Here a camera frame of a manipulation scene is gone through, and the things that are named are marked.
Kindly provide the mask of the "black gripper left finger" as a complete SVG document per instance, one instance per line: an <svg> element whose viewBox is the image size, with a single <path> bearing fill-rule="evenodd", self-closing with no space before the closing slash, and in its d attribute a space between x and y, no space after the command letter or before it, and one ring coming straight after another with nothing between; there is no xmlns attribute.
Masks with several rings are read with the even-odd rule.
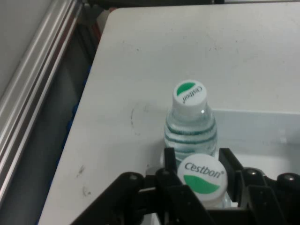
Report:
<svg viewBox="0 0 300 225"><path fill-rule="evenodd" d="M162 225L207 225L209 214L176 173L173 148L164 150L165 166L154 175L121 174L74 225L140 225L155 213Z"/></svg>

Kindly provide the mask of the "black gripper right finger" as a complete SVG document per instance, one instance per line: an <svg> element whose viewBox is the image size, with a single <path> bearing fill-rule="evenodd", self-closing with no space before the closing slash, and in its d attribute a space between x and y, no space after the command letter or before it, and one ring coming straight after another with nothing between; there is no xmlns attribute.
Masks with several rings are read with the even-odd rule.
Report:
<svg viewBox="0 0 300 225"><path fill-rule="evenodd" d="M244 167L229 148L220 148L219 161L228 175L227 192L238 204L220 210L220 225L298 225L300 176L286 172L275 180L261 170Z"/></svg>

